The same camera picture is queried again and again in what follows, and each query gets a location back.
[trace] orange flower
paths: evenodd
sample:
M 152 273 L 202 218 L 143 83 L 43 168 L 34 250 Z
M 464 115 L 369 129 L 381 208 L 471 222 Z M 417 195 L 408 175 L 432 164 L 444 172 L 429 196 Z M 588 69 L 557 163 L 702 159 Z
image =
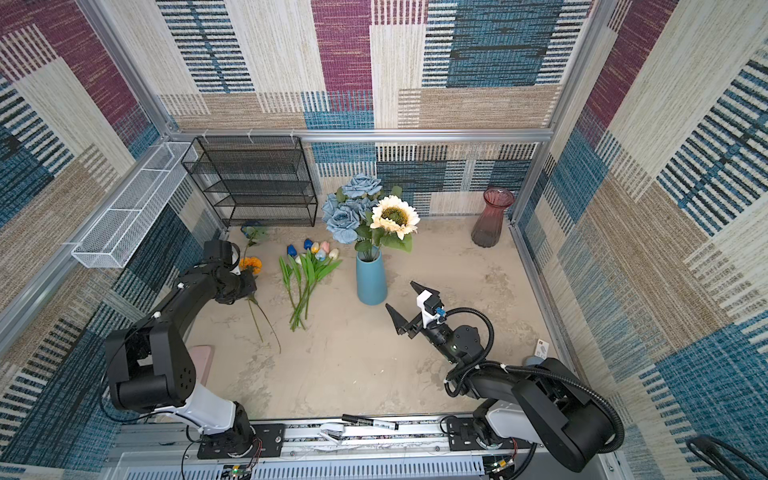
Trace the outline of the orange flower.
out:
M 261 260 L 256 257 L 245 257 L 240 260 L 240 269 L 253 268 L 253 275 L 258 275 L 261 271 Z

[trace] blue rose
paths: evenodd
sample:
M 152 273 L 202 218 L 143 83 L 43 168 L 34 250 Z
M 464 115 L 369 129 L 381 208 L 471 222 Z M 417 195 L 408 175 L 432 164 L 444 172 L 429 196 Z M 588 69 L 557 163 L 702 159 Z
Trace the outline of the blue rose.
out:
M 367 210 L 373 210 L 376 202 L 370 198 L 350 198 L 342 205 L 352 208 L 358 215 L 360 215 L 360 218 L 363 218 Z
M 339 207 L 339 201 L 336 199 L 336 194 L 328 195 L 328 200 L 323 204 L 323 221 L 328 223 L 328 219 L 331 218 L 333 212 Z
M 360 198 L 365 194 L 376 195 L 382 189 L 381 183 L 376 177 L 357 174 L 347 185 L 341 187 L 341 191 L 349 198 Z
M 352 243 L 357 240 L 355 229 L 360 226 L 360 215 L 347 205 L 339 205 L 326 222 L 326 229 L 333 233 L 337 242 Z

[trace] pink glass vase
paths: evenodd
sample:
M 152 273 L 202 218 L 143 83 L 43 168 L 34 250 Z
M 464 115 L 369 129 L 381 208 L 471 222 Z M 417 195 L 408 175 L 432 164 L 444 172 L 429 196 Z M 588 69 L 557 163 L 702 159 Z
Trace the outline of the pink glass vase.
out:
M 485 210 L 472 229 L 472 241 L 480 247 L 493 247 L 502 235 L 504 210 L 514 202 L 515 195 L 506 188 L 489 187 L 483 194 Z

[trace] artificial sunflower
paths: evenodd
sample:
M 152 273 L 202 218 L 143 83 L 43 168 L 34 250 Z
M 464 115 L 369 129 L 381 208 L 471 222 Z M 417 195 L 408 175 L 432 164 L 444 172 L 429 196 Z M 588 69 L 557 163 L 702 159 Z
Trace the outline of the artificial sunflower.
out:
M 371 228 L 383 228 L 384 231 L 397 233 L 400 240 L 416 231 L 416 224 L 421 220 L 416 210 L 408 202 L 395 195 L 379 200 L 373 208 Z

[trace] aluminum rail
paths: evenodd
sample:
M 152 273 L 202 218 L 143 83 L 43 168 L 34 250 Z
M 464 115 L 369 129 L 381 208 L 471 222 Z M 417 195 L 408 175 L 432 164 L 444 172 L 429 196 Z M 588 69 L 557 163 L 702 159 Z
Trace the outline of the aluminum rail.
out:
M 302 142 L 544 142 L 552 138 L 549 128 L 490 128 L 467 130 L 307 130 L 296 128 L 238 130 L 182 130 L 170 133 L 172 141 L 192 141 L 196 137 L 258 135 L 289 135 L 301 138 Z

